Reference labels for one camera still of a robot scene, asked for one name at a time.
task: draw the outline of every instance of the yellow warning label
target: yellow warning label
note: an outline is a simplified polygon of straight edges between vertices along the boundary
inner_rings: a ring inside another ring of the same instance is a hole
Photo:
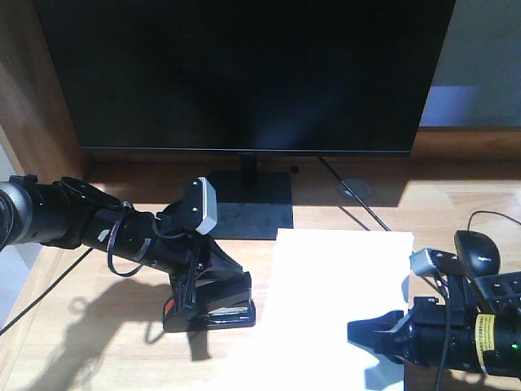
[[[481,369],[485,374],[487,371],[484,365],[483,352],[486,350],[495,350],[494,320],[496,320],[496,315],[490,314],[478,314],[478,317],[475,319],[475,350],[478,354]]]

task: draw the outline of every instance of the black mouse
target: black mouse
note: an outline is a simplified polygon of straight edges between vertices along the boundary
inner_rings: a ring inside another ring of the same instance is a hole
[[[496,244],[485,234],[475,231],[456,231],[454,243],[458,257],[472,280],[499,272],[501,259]]]

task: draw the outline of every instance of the monitor base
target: monitor base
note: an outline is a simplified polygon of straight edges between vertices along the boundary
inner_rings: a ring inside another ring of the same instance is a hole
[[[245,183],[240,172],[215,171],[208,181],[217,193],[215,239],[275,240],[278,228],[293,228],[289,174],[256,173]]]

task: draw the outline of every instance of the white paper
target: white paper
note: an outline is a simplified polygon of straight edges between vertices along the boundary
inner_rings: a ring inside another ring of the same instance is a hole
[[[412,248],[407,232],[279,230],[262,319],[230,357],[236,384],[402,390],[403,366],[348,343],[347,324],[407,310]]]

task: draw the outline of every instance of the desk surface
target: desk surface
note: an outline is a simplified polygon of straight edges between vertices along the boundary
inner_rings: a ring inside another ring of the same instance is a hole
[[[414,249],[435,247],[454,252],[455,230],[465,228],[476,209],[521,218],[521,170],[513,162],[337,160],[334,166],[341,176],[370,183],[374,190],[370,203],[385,205],[374,206],[374,211],[393,230],[413,232]],[[168,203],[165,197],[175,200],[186,180],[205,174],[204,170],[204,165],[194,164],[100,164],[90,181],[122,199],[141,202],[137,209],[157,212]],[[166,188],[170,178],[172,186]],[[304,161],[292,181],[296,228],[361,229],[337,206],[343,205],[371,229],[379,229],[362,208],[349,205],[336,192],[335,180],[318,163]],[[501,272],[521,269],[521,228],[492,215],[476,216],[472,228],[496,242]],[[274,242],[221,240],[219,245],[252,273],[253,297],[262,320]],[[45,248],[13,314],[37,297],[83,250]],[[127,261],[118,262],[122,269],[132,267]],[[411,276],[409,298],[432,294],[427,283]],[[91,253],[0,338],[0,389],[203,388],[209,376],[226,365],[232,349],[242,346],[255,328],[162,336],[160,311],[168,295],[166,275],[142,270],[132,279],[122,279],[108,271],[105,254]],[[267,376],[262,368],[258,373]],[[407,389],[432,389],[435,375],[434,370],[407,367]],[[521,390],[521,383],[447,371],[444,389]]]

